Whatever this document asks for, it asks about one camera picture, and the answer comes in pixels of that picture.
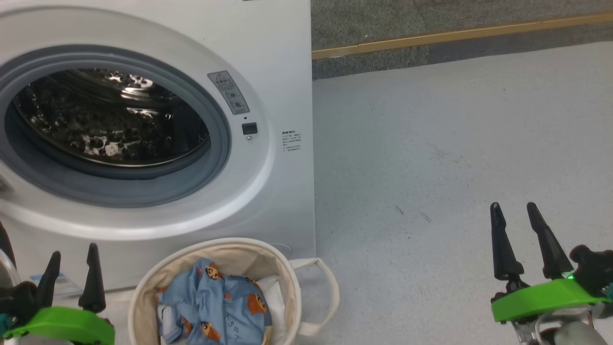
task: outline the sticker on washing machine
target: sticker on washing machine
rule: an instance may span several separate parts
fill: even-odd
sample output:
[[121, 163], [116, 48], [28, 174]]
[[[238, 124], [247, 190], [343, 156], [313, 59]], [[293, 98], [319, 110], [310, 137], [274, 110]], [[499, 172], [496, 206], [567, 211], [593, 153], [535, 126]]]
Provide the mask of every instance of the sticker on washing machine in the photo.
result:
[[[36, 285], [40, 283], [41, 279], [42, 275], [30, 276], [30, 280]], [[82, 293], [83, 289], [81, 289], [77, 284], [73, 283], [72, 280], [68, 279], [68, 277], [66, 277], [63, 273], [60, 273], [58, 278], [55, 279], [55, 286], [53, 288], [54, 297], [74, 296]]]
[[209, 73], [208, 78], [224, 97], [234, 115], [249, 112], [249, 106], [228, 71]]
[[298, 151], [300, 150], [300, 142], [302, 142], [302, 134], [296, 131], [281, 132], [281, 140], [283, 152]]

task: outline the laundry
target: laundry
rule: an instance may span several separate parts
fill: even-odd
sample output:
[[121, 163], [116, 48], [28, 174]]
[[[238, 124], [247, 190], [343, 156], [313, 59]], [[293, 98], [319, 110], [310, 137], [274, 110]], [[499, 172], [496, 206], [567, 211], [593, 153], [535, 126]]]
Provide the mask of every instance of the laundry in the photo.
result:
[[166, 344], [268, 345], [272, 318], [255, 281], [225, 275], [214, 262], [199, 259], [156, 295], [159, 332]]

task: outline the washing machine door opening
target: washing machine door opening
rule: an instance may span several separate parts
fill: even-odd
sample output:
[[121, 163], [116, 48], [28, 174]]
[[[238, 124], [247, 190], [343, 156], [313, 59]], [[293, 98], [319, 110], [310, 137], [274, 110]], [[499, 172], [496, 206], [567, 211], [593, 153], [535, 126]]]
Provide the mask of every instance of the washing machine door opening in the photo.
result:
[[148, 207], [209, 183], [230, 148], [207, 91], [149, 56], [110, 47], [31, 52], [0, 66], [0, 160], [56, 195]]

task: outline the beige basket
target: beige basket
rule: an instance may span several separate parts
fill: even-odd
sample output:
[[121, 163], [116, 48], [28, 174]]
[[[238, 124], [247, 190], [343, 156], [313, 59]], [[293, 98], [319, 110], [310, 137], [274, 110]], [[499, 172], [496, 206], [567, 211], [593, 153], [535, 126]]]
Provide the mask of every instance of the beige basket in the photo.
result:
[[[223, 238], [203, 242], [185, 248], [167, 257], [152, 268], [140, 281], [130, 304], [128, 332], [132, 345], [159, 343], [156, 311], [156, 292], [170, 284], [180, 272], [192, 268], [195, 262], [206, 257], [213, 260], [226, 274], [249, 276], [255, 280], [279, 276], [285, 305], [286, 335], [273, 345], [292, 345], [297, 335], [315, 336], [332, 319], [340, 304], [338, 281], [331, 270], [318, 258], [288, 261], [273, 246], [248, 238]], [[330, 285], [330, 308], [320, 324], [301, 322], [302, 296], [294, 270], [316, 265], [325, 274]]]

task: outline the yellow trim strip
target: yellow trim strip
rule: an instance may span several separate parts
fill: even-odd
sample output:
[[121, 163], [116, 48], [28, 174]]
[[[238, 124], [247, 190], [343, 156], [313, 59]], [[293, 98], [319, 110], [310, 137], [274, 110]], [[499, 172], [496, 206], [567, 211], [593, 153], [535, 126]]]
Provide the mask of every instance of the yellow trim strip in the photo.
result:
[[380, 50], [414, 47], [416, 45], [461, 41], [463, 39], [474, 39], [507, 34], [527, 33], [529, 31], [567, 28], [569, 26], [608, 23], [612, 21], [613, 11], [601, 12], [597, 14], [583, 15], [579, 17], [566, 17], [539, 21], [529, 21], [526, 23], [516, 23], [508, 25], [485, 26], [482, 28], [447, 31], [443, 33], [418, 34], [407, 37], [399, 37], [395, 39], [385, 39], [381, 41], [358, 43], [354, 45], [321, 48], [313, 50], [311, 56], [313, 60], [336, 58], [345, 55], [378, 52]]

